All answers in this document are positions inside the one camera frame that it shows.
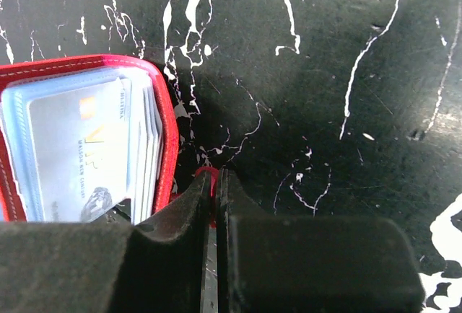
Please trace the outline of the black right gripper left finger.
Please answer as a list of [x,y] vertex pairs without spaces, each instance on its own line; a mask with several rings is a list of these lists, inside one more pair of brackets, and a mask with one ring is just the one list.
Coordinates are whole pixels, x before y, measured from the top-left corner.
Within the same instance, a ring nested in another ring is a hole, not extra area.
[[139,225],[1,224],[3,312],[200,312],[211,176]]

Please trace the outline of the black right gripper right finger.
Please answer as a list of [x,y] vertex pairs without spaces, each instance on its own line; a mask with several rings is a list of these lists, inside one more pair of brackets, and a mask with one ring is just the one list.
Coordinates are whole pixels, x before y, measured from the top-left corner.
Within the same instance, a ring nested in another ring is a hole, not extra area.
[[419,312],[403,231],[357,216],[275,216],[227,169],[216,187],[220,312]]

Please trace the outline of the red card holder wallet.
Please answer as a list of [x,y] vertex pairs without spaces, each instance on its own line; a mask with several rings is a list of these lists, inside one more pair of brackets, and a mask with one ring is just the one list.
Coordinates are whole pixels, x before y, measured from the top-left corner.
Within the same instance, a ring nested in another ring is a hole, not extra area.
[[[171,193],[178,158],[179,131],[172,100],[164,77],[153,63],[131,56],[95,54],[7,64],[1,66],[1,89],[5,89],[9,83],[22,79],[75,73],[103,66],[137,67],[146,71],[152,79],[165,140],[160,177],[157,181],[158,186],[152,204],[152,213],[157,213],[179,196],[177,193]],[[7,149],[5,138],[2,136],[1,220],[25,221],[25,211],[20,202],[18,190],[14,187],[11,162],[7,154]]]

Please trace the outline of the white yellow credit card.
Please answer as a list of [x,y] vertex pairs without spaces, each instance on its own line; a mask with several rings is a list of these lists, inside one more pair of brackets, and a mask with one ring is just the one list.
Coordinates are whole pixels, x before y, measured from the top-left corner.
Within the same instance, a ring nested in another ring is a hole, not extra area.
[[91,222],[123,199],[130,101],[117,77],[29,102],[36,220]]

